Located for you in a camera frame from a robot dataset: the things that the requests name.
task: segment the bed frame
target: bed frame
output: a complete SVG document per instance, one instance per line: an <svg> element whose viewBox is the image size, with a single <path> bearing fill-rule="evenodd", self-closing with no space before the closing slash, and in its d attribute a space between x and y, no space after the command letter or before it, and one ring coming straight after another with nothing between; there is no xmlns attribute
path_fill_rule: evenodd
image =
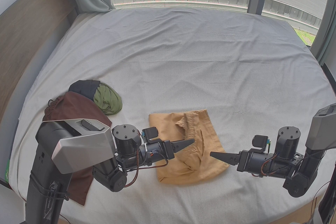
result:
<svg viewBox="0 0 336 224"><path fill-rule="evenodd" d="M0 15L0 184L25 97L77 16L75 0L17 0Z"/></svg>

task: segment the cylindrical motor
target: cylindrical motor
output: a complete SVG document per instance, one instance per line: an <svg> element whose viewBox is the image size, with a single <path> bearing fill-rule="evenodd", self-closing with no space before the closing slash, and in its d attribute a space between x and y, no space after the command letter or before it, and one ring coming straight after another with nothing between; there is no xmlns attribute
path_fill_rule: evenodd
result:
<svg viewBox="0 0 336 224"><path fill-rule="evenodd" d="M300 130L294 126L280 128L276 140L275 154L278 154L278 157L282 159L293 158L300 136Z"/></svg>
<svg viewBox="0 0 336 224"><path fill-rule="evenodd" d="M121 155L132 155L141 145L138 130L133 125L117 125L112 129L112 134L115 138L117 151Z"/></svg>

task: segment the wooden headboard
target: wooden headboard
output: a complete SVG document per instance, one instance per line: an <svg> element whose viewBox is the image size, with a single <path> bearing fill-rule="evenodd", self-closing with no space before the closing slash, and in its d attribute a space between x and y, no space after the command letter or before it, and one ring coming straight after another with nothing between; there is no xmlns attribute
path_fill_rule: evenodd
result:
<svg viewBox="0 0 336 224"><path fill-rule="evenodd" d="M27 92L15 88L39 49L75 7L75 0L17 0L0 15L0 162L6 158L1 144L12 135L1 129L8 124L8 117L17 117L17 121L22 109L21 105L18 113L14 115L12 111L6 117L13 92L26 96ZM11 147L5 144L5 150ZM0 165L0 178L3 177Z"/></svg>

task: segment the grass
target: grass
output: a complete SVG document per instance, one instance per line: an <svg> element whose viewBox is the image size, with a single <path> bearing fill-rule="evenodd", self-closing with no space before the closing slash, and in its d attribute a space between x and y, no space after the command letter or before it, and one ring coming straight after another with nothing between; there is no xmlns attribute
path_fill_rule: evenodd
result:
<svg viewBox="0 0 336 224"><path fill-rule="evenodd" d="M314 35L312 35L310 33L307 33L306 31L299 30L299 29L294 28L294 30L306 45L308 45L308 46L312 45L312 43L314 42L314 39L315 39Z"/></svg>

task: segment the bed sheet wrinkle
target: bed sheet wrinkle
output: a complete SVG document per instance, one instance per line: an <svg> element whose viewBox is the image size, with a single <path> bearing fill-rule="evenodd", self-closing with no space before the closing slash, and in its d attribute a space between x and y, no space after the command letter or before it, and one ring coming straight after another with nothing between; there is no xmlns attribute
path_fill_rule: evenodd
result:
<svg viewBox="0 0 336 224"><path fill-rule="evenodd" d="M46 103L79 79L101 80L120 93L123 109L109 117L113 125L144 129L150 113L207 109L227 152L249 149L255 134L275 141L284 125L300 129L298 152L304 152L312 116L336 102L317 61L285 21L189 8L91 16L68 31L26 97L9 173L22 197ZM142 170L118 193L94 180L85 207L67 201L62 214L80 224L268 223L308 203L331 176L335 157L336 150L327 152L301 198L290 197L283 180L253 178L235 167L183 187L160 184L155 171Z"/></svg>

